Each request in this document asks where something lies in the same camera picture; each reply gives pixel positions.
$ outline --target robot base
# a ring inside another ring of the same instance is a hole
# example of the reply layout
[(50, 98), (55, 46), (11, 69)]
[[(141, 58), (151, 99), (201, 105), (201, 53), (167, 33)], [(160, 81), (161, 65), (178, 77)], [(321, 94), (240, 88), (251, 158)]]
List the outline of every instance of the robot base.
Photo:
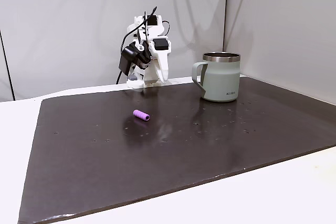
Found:
[(160, 80), (158, 80), (155, 83), (145, 83), (143, 80), (127, 80), (127, 86), (131, 89), (142, 89), (142, 88), (148, 88), (148, 87), (161, 87), (164, 86)]

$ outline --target dark brown board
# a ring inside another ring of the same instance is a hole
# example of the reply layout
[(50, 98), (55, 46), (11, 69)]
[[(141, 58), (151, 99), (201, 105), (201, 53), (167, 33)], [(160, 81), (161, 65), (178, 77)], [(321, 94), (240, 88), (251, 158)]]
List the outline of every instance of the dark brown board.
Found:
[(51, 98), (19, 223), (120, 207), (335, 145), (336, 106), (247, 77), (230, 103), (200, 99), (193, 83)]

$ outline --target black wire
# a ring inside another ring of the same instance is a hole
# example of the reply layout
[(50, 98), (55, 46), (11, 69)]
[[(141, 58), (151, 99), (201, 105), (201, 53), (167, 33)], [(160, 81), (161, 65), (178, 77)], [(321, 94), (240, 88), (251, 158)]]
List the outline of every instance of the black wire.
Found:
[(162, 23), (164, 23), (164, 22), (167, 22), (168, 25), (169, 25), (168, 31), (167, 31), (167, 33), (164, 35), (164, 36), (167, 36), (167, 34), (169, 33), (169, 30), (170, 30), (170, 23), (169, 23), (167, 20), (162, 21)]
[(129, 36), (129, 35), (130, 35), (131, 33), (133, 33), (135, 30), (138, 30), (138, 29), (139, 29), (145, 22), (147, 22), (147, 20), (148, 20), (149, 18), (151, 18), (151, 17), (153, 16), (153, 14), (155, 13), (156, 8), (157, 8), (157, 6), (153, 9), (152, 14), (151, 14), (147, 19), (145, 19), (140, 25), (138, 25), (135, 29), (131, 30), (129, 33), (127, 33), (127, 34), (125, 35), (125, 37), (124, 37), (124, 39), (123, 39), (123, 41), (122, 41), (122, 43), (121, 43), (120, 54), (122, 54), (122, 49), (123, 49), (123, 46), (124, 46), (124, 43), (125, 43), (125, 40), (126, 40), (127, 36)]
[(148, 31), (148, 29), (147, 29), (147, 23), (148, 22), (145, 23), (145, 34), (146, 34), (146, 43), (149, 46), (149, 44), (148, 44), (148, 33), (147, 33), (147, 31)]
[(7, 73), (8, 73), (8, 80), (9, 80), (9, 85), (10, 85), (10, 88), (11, 88), (10, 90), (12, 91), (13, 100), (15, 101), (14, 89), (13, 89), (12, 79), (10, 78), (10, 74), (9, 74), (9, 67), (8, 67), (8, 63), (7, 63), (7, 57), (6, 57), (6, 53), (5, 53), (4, 42), (2, 41), (1, 30), (0, 30), (0, 40), (1, 40), (2, 49), (4, 51), (5, 63), (6, 63)]
[[(125, 43), (125, 40), (126, 40), (127, 36), (129, 36), (129, 35), (130, 35), (131, 33), (133, 33), (135, 30), (138, 30), (138, 29), (139, 29), (145, 22), (147, 22), (147, 20), (150, 19), (150, 18), (153, 16), (153, 14), (155, 13), (156, 9), (157, 9), (157, 6), (153, 9), (151, 15), (149, 15), (148, 18), (146, 18), (140, 25), (138, 25), (135, 29), (131, 30), (129, 33), (127, 33), (127, 34), (125, 35), (125, 37), (124, 37), (124, 39), (122, 40), (122, 43), (121, 43), (121, 47), (120, 47), (120, 55), (122, 55), (122, 50), (123, 50), (124, 43)], [(122, 74), (122, 71), (120, 71), (120, 73), (119, 73), (119, 76), (118, 76), (118, 78), (117, 78), (116, 84), (119, 83), (121, 74)]]
[(116, 82), (116, 84), (118, 84), (118, 83), (119, 83), (119, 80), (120, 80), (121, 74), (122, 74), (122, 71), (120, 70), (120, 73), (119, 73), (119, 75), (118, 75), (118, 78), (117, 78), (117, 82)]

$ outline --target stainless steel rim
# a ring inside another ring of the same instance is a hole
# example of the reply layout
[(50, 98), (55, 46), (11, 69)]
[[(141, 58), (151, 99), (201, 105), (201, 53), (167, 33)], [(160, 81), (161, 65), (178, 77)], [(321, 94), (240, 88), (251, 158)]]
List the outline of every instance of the stainless steel rim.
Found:
[(203, 60), (213, 62), (237, 62), (240, 61), (240, 55), (232, 52), (207, 52), (203, 54)]

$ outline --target mug handle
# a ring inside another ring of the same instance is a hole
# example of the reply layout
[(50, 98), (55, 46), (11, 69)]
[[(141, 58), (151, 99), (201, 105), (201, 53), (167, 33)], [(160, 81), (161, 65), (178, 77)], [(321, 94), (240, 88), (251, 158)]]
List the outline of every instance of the mug handle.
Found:
[(201, 65), (205, 65), (205, 64), (208, 64), (208, 62), (197, 62), (195, 64), (193, 64), (193, 71), (192, 71), (192, 74), (191, 74), (191, 77), (193, 79), (193, 82), (200, 88), (202, 89), (203, 91), (205, 91), (205, 89), (202, 87), (202, 85), (197, 81), (197, 69), (199, 66)]

